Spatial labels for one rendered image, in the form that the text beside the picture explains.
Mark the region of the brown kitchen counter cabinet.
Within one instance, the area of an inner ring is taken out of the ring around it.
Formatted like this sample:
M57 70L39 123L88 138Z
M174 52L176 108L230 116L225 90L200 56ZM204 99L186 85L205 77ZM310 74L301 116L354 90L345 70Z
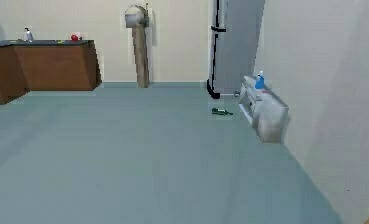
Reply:
M30 91L92 91L101 82L92 40L0 41L0 105Z

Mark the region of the dark green bottle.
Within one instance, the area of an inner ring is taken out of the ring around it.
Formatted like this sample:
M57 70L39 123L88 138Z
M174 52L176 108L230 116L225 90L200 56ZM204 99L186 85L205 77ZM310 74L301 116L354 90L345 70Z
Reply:
M211 111L212 111L212 114L216 114L216 115L222 115L222 116L233 115L232 112L229 112L224 109L212 108Z

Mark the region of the grey fridge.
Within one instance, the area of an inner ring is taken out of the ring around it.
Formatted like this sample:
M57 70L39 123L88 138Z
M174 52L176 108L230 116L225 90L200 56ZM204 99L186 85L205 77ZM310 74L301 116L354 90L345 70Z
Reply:
M253 73L266 0L225 0L225 33L219 34L215 91L239 94Z

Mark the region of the white low shelf unit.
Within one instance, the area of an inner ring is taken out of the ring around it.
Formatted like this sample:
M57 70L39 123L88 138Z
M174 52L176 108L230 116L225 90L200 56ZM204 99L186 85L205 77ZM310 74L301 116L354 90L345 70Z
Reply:
M282 143L289 107L267 86L256 89L255 84L255 77L244 77L239 107L263 143Z

